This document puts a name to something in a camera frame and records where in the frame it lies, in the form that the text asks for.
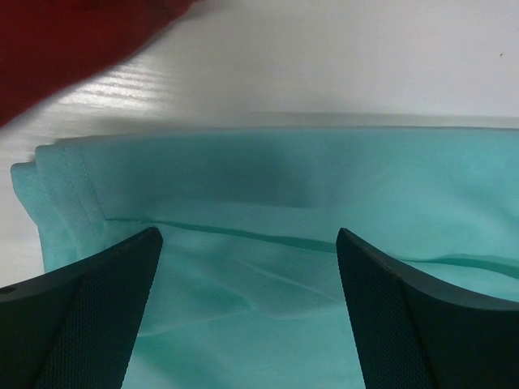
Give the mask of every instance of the crease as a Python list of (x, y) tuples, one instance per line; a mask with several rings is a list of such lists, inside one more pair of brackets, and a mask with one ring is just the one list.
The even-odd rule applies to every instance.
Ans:
[(405, 263), (438, 263), (443, 265), (453, 265), (459, 267), (472, 267), (480, 270), (493, 271), (519, 280), (519, 267), (508, 265), (506, 263), (497, 263), (488, 259), (479, 259), (474, 257), (442, 257), (436, 259), (401, 259)]
[[(211, 226), (201, 225), (201, 224), (186, 224), (186, 223), (178, 223), (178, 222), (174, 222), (174, 221), (163, 221), (163, 220), (133, 220), (133, 219), (123, 219), (123, 218), (107, 219), (107, 221), (162, 224), (162, 225), (168, 225), (169, 227), (175, 227), (175, 228), (184, 229), (184, 230), (188, 230), (188, 231), (194, 231), (194, 232), (200, 232), (200, 233), (216, 233), (216, 234), (226, 235), (226, 236), (231, 236), (231, 237), (244, 237), (244, 238), (249, 238), (249, 239), (253, 239), (256, 241), (260, 241), (260, 242), (276, 243), (276, 244), (280, 244), (283, 246), (290, 246), (290, 247), (294, 247), (294, 248), (312, 250), (312, 251), (322, 252), (322, 253), (327, 253), (327, 254), (330, 254), (330, 253), (335, 254), (337, 252), (336, 248), (335, 248), (335, 244), (332, 244), (332, 243), (316, 241), (316, 240), (312, 240), (312, 239), (296, 238), (296, 237), (276, 237), (276, 236), (265, 235), (265, 234), (261, 234), (261, 233), (250, 233), (250, 232), (243, 231), (243, 230), (225, 229), (222, 227), (211, 227)], [(311, 247), (309, 247), (309, 245), (317, 245), (320, 248), (320, 250), (318, 248), (311, 248)], [(277, 273), (273, 273), (271, 271), (266, 271), (253, 264), (246, 263), (245, 261), (242, 261), (240, 259), (231, 259), (231, 260), (233, 262), (242, 264), (244, 267), (247, 267), (262, 276), (299, 287), (303, 290), (306, 290), (311, 293), (315, 293), (323, 298), (326, 298), (329, 301), (334, 301), (334, 302), (341, 301), (340, 299), (329, 296), (326, 293), (322, 293), (315, 288), (312, 288), (310, 286), (307, 286), (307, 285), (297, 282), (295, 280), (291, 280), (290, 278), (281, 276)]]

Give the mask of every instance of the white table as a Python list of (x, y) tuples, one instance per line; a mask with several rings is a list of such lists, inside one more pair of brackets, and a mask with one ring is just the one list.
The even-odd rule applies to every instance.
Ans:
[(205, 0), (0, 133), (0, 286), (41, 274), (9, 168), (55, 139), (180, 126), (519, 127), (516, 0)]

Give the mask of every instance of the red fabric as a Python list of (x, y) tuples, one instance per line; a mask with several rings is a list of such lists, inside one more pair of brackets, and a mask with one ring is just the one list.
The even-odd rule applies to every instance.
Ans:
[(112, 66), (196, 0), (6, 0), (0, 6), (0, 126)]

